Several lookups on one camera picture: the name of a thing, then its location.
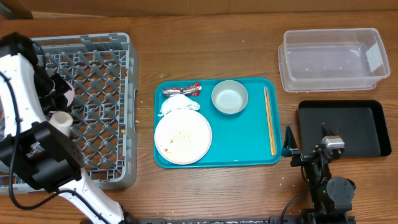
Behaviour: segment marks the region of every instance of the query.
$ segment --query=clear plastic container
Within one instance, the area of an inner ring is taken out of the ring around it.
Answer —
[[[290,30],[279,46],[284,90],[371,90],[390,75],[376,29]]]

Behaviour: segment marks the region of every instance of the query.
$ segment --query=dish rack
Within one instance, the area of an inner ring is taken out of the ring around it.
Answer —
[[[33,38],[42,46],[49,75],[59,73],[75,89],[71,139],[84,155],[85,169],[101,189],[128,188],[136,181],[134,122],[138,54],[125,33]],[[33,146],[32,154],[42,151]],[[0,194],[8,174],[0,173]],[[15,177],[15,193],[36,191]]]

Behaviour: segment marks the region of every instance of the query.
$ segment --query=white bowl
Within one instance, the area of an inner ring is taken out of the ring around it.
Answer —
[[[236,114],[248,103],[248,91],[237,81],[226,80],[217,84],[211,93],[214,106],[224,114]]]
[[[157,124],[155,146],[162,157],[174,164],[200,160],[210,148],[211,127],[200,113],[182,109],[169,112]]]

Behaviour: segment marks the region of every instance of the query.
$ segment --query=candy wrapper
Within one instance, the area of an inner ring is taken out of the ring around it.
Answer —
[[[174,96],[174,95],[190,95],[190,96],[199,96],[201,90],[200,83],[195,83],[186,88],[168,88],[163,89],[162,93],[165,96]]]
[[[179,109],[198,111],[200,109],[200,105],[183,94],[172,95],[163,102],[158,116],[165,116],[169,112]]]

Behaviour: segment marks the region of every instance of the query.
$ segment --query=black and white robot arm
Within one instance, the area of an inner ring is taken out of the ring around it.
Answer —
[[[17,33],[0,40],[0,72],[7,79],[0,79],[6,125],[6,137],[0,142],[0,160],[13,166],[13,172],[33,189],[55,192],[69,200],[93,223],[132,223],[132,217],[122,206],[106,196],[88,177],[83,168],[83,156],[75,143],[59,131],[57,125],[47,121],[45,113],[67,110],[63,94],[70,86],[58,74],[49,77],[44,68],[37,65],[33,44]],[[12,90],[18,114],[14,110]],[[14,163],[10,164],[17,135],[19,143]],[[31,145],[37,142],[44,151],[27,157]],[[33,208],[16,205],[26,210]]]

